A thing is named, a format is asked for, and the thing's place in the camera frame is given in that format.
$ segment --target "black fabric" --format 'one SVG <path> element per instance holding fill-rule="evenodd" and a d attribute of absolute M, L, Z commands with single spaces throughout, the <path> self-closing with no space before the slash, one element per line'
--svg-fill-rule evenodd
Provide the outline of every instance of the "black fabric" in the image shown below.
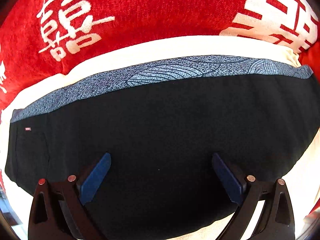
<path fill-rule="evenodd" d="M 314 75 L 257 74 L 114 91 L 11 124 L 5 172 L 32 194 L 45 174 L 65 180 L 109 152 L 111 168 L 85 205 L 99 229 L 110 240 L 181 236 L 236 208 L 211 168 L 212 152 L 275 181 L 320 126 L 319 92 Z"/>

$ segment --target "pocket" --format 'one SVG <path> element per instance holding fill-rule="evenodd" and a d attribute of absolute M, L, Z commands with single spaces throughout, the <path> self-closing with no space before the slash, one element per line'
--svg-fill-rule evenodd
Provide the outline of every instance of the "pocket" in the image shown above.
<path fill-rule="evenodd" d="M 33 195 L 39 179 L 46 178 L 49 154 L 45 134 L 29 127 L 18 127 L 15 146 L 16 183 Z"/>

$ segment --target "blue gripper pad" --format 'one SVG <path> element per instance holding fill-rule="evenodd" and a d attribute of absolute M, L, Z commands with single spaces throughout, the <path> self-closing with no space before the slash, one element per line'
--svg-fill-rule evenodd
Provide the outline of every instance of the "blue gripper pad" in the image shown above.
<path fill-rule="evenodd" d="M 217 153 L 212 156 L 212 167 L 225 188 L 230 200 L 240 206 L 244 199 L 244 189 L 233 172 Z"/>
<path fill-rule="evenodd" d="M 80 187 L 79 199 L 82 205 L 92 201 L 104 177 L 108 173 L 110 166 L 111 155 L 109 153 L 105 153 Z"/>

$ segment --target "wavy line pattern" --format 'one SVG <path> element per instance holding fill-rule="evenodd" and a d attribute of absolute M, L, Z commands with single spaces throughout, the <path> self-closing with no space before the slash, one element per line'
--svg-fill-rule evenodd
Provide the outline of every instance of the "wavy line pattern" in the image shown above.
<path fill-rule="evenodd" d="M 294 68 L 269 59 L 235 56 L 209 55 L 164 59 L 84 78 L 75 84 L 45 95 L 25 109 L 16 110 L 11 122 L 50 113 L 77 100 L 119 89 L 187 78 L 246 74 L 284 75 L 307 79 L 313 74 L 313 71 L 307 65 Z"/>

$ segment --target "round metal screw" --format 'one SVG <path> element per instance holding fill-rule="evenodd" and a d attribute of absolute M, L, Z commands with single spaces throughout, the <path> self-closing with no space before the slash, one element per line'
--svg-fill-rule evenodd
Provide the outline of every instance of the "round metal screw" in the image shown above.
<path fill-rule="evenodd" d="M 254 182 L 256 180 L 256 178 L 252 175 L 247 176 L 247 180 L 250 182 Z"/>
<path fill-rule="evenodd" d="M 39 179 L 39 185 L 43 185 L 45 183 L 45 179 Z"/>
<path fill-rule="evenodd" d="M 284 182 L 283 179 L 278 179 L 278 183 L 279 183 L 280 185 L 284 185 L 284 184 L 285 184 L 285 182 Z"/>
<path fill-rule="evenodd" d="M 68 180 L 70 181 L 70 182 L 73 182 L 73 181 L 75 181 L 76 180 L 76 176 L 75 175 L 70 175 L 69 177 L 68 177 Z"/>

